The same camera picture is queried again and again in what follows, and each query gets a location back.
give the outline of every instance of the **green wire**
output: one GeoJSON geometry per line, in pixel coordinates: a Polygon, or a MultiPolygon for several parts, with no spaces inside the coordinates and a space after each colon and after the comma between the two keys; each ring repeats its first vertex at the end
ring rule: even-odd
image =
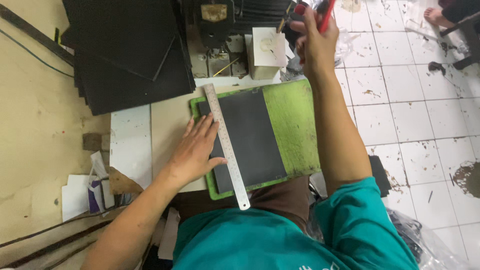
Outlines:
{"type": "Polygon", "coordinates": [[[13,42],[15,42],[16,44],[18,44],[20,47],[22,47],[24,50],[26,50],[28,53],[30,53],[31,55],[33,55],[33,57],[37,58],[40,62],[42,62],[43,64],[45,64],[47,67],[55,70],[55,71],[58,71],[60,73],[62,73],[63,75],[66,75],[66,76],[69,76],[69,77],[72,77],[72,75],[70,74],[67,74],[61,70],[58,70],[54,67],[52,67],[51,65],[49,65],[47,62],[43,61],[42,59],[40,59],[38,56],[36,56],[34,53],[32,53],[31,50],[27,49],[24,45],[22,45],[20,42],[16,41],[13,37],[11,37],[9,34],[5,33],[3,30],[0,29],[0,33],[4,34],[5,36],[7,36],[9,39],[13,40],[13,42]]]}

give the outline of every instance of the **foot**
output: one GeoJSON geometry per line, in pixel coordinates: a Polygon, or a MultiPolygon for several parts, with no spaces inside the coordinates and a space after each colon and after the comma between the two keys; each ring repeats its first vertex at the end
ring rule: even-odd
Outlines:
{"type": "Polygon", "coordinates": [[[423,13],[423,17],[432,25],[440,25],[446,28],[455,26],[454,23],[450,22],[442,15],[442,11],[439,9],[427,8],[423,13]]]}

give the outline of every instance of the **green shirt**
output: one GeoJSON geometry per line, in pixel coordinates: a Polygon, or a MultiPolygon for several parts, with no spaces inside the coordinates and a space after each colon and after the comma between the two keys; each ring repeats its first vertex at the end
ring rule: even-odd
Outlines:
{"type": "Polygon", "coordinates": [[[341,186],[315,207],[315,214],[325,244],[263,210],[193,216],[179,227],[174,269],[418,269],[373,177],[341,186]]]}

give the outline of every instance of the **green cutting board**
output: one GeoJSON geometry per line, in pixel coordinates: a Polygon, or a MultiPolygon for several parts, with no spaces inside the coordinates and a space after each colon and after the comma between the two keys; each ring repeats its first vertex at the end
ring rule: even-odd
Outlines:
{"type": "MultiPolygon", "coordinates": [[[[247,186],[247,191],[320,171],[312,89],[308,80],[237,90],[218,94],[217,96],[222,98],[243,91],[258,91],[260,89],[264,93],[268,115],[270,116],[270,122],[272,123],[287,177],[263,184],[247,186]]],[[[197,104],[206,100],[206,97],[201,97],[190,101],[195,121],[198,121],[201,117],[197,104]]],[[[213,171],[210,171],[205,178],[212,200],[233,195],[233,191],[218,193],[213,171]]]]}

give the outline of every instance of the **white tile floor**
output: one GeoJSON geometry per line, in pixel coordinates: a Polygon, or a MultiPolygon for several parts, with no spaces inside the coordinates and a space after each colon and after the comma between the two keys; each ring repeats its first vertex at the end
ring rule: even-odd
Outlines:
{"type": "Polygon", "coordinates": [[[480,161],[480,66],[458,71],[450,65],[454,49],[405,32],[406,3],[336,1],[337,24],[353,39],[336,74],[367,152],[380,157],[395,186],[388,206],[480,267],[480,198],[450,180],[460,166],[480,161]],[[429,72],[431,61],[444,63],[446,75],[429,72]]]}

